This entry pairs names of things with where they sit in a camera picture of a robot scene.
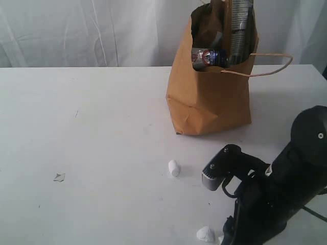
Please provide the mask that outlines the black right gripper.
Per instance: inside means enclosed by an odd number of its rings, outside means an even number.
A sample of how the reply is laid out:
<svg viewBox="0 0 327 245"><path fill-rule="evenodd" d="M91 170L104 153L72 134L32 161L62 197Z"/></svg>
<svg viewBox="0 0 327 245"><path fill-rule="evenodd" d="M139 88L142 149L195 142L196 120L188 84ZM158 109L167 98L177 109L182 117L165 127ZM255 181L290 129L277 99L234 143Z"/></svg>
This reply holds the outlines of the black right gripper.
<svg viewBox="0 0 327 245"><path fill-rule="evenodd" d="M294 215L293 178L247 176L233 194L226 190L231 179L227 176L221 183L224 193L235 199L222 244L264 244L284 231Z"/></svg>

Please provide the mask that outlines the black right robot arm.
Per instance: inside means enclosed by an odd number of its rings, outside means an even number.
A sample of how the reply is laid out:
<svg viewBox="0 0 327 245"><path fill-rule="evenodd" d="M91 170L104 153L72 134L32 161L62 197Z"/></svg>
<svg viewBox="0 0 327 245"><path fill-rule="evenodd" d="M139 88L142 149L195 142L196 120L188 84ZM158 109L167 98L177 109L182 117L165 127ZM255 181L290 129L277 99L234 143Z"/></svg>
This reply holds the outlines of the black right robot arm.
<svg viewBox="0 0 327 245"><path fill-rule="evenodd" d="M326 107L302 111L290 142L264 170L237 188L234 215L223 227L223 244L264 244L315 196L326 191Z"/></svg>

